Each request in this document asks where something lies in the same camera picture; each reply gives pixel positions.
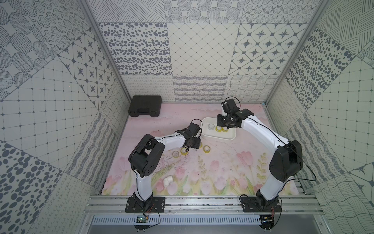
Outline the yellow tape roll two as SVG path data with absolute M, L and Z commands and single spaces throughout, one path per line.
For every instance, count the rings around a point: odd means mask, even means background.
M 181 153 L 182 155 L 187 155 L 187 154 L 189 153 L 189 148 L 182 147 L 182 148 L 180 149 L 180 153 Z

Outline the yellow tape roll four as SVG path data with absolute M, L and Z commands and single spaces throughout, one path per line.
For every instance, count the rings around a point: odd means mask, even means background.
M 205 153 L 209 153 L 210 150 L 211 150 L 211 148 L 210 148 L 209 146 L 207 146 L 207 145 L 205 145 L 205 146 L 203 147 L 203 151 L 204 151 Z

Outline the yellow tape roll one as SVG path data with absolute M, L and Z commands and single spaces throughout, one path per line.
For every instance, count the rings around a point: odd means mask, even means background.
M 173 156 L 174 158 L 178 158 L 178 157 L 180 156 L 180 153 L 179 153 L 178 151 L 173 151 L 173 152 L 172 152 L 172 156 Z

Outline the clear tape roll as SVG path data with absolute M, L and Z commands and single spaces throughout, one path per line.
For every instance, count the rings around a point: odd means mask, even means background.
M 209 129 L 209 130 L 214 130 L 214 129 L 215 129 L 214 124 L 211 124 L 211 123 L 210 123 L 210 124 L 208 125 L 208 129 Z

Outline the white pipe elbow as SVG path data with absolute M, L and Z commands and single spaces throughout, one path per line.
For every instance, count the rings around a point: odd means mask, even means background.
M 171 183 L 173 183 L 173 176 L 172 175 L 163 179 L 164 187 L 168 187 Z

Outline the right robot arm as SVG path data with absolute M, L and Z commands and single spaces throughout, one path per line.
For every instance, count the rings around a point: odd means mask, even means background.
M 303 168 L 302 148 L 298 141 L 289 141 L 264 125 L 248 109 L 222 107 L 217 116 L 217 125 L 225 128 L 241 128 L 252 134 L 273 154 L 268 177 L 256 193 L 259 203 L 270 203 L 277 199 L 286 183 Z

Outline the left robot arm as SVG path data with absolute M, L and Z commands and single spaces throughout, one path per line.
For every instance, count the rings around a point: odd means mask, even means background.
M 185 148 L 199 149 L 201 144 L 202 124 L 191 122 L 186 128 L 167 136 L 146 134 L 129 156 L 131 170 L 136 175 L 134 197 L 146 202 L 153 197 L 151 180 L 165 151 Z

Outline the white storage box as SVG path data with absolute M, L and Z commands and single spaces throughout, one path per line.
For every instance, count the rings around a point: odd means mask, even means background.
M 233 141 L 236 138 L 236 129 L 220 127 L 216 118 L 206 117 L 202 120 L 202 136 L 216 141 Z

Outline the black tool case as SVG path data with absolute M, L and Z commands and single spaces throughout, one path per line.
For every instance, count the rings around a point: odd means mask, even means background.
M 131 117 L 158 117 L 160 115 L 161 104 L 161 96 L 134 96 L 128 113 Z

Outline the left circuit board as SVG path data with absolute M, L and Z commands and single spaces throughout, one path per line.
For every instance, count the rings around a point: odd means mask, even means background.
M 138 215 L 136 218 L 136 223 L 148 223 L 148 218 Z

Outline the circuit board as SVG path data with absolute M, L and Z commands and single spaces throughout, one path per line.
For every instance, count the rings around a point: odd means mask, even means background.
M 148 218 L 138 215 L 136 218 L 136 223 L 148 223 Z
M 261 215 L 260 220 L 262 225 L 273 225 L 275 223 L 273 216 Z

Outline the right circuit board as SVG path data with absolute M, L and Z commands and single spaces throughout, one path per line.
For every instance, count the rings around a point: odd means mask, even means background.
M 273 225 L 275 223 L 273 216 L 261 215 L 260 220 L 262 225 Z

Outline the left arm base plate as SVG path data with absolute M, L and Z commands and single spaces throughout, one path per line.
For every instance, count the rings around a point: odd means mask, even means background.
M 127 199 L 126 213 L 163 213 L 165 209 L 165 197 L 153 197 L 142 201 L 137 196 L 131 196 Z

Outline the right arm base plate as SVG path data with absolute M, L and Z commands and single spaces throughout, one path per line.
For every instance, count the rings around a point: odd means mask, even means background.
M 278 198 L 266 200 L 262 197 L 248 197 L 242 195 L 239 197 L 244 213 L 280 213 L 282 207 Z

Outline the aluminium rail frame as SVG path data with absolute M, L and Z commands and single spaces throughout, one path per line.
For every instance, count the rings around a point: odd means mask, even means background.
M 84 215 L 118 215 L 125 213 L 129 196 L 91 196 Z M 243 212 L 239 196 L 165 196 L 166 214 L 239 214 Z M 282 214 L 323 214 L 318 200 L 312 195 L 281 196 Z

